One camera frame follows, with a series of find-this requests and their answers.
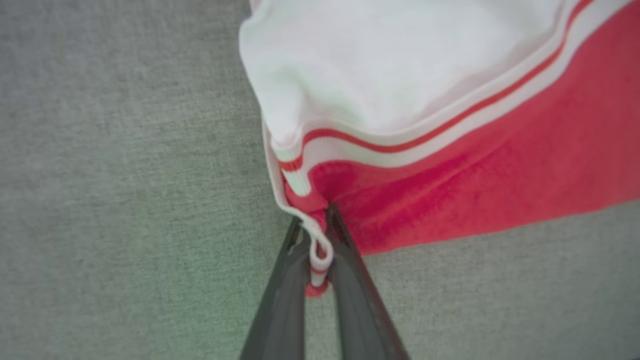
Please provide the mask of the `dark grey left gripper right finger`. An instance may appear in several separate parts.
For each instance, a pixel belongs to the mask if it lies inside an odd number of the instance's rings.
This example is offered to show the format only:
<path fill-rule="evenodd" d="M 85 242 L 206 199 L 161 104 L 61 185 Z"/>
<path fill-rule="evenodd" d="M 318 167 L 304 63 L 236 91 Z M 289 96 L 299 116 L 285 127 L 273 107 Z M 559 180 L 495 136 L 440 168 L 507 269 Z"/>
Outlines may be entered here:
<path fill-rule="evenodd" d="M 342 360 L 410 360 L 338 207 L 326 210 L 333 246 L 328 278 L 333 287 Z"/>

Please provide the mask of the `grey fabric sofa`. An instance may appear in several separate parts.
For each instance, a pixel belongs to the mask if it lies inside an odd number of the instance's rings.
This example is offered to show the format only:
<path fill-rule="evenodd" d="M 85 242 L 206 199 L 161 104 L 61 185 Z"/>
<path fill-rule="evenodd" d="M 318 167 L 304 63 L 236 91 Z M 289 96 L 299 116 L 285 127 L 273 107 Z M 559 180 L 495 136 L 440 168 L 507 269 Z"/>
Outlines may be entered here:
<path fill-rule="evenodd" d="M 237 360 L 290 217 L 248 0 L 0 0 L 0 360 Z M 414 360 L 640 358 L 640 203 L 366 258 Z"/>

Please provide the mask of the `red white garment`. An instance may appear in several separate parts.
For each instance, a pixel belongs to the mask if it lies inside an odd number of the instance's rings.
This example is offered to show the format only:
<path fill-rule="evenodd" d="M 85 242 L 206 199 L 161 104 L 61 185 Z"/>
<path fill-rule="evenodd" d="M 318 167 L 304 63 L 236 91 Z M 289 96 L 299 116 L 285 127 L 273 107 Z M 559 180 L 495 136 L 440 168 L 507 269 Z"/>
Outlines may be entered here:
<path fill-rule="evenodd" d="M 640 199 L 640 0 L 250 0 L 278 206 L 364 255 Z"/>

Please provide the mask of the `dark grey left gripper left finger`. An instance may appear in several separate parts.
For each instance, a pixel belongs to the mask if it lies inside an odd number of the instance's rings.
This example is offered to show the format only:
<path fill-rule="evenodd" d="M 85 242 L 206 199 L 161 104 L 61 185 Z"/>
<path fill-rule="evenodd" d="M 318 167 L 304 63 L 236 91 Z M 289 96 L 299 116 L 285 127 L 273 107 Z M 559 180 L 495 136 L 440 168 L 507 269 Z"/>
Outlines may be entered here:
<path fill-rule="evenodd" d="M 310 235 L 293 219 L 279 249 L 239 360 L 304 360 Z"/>

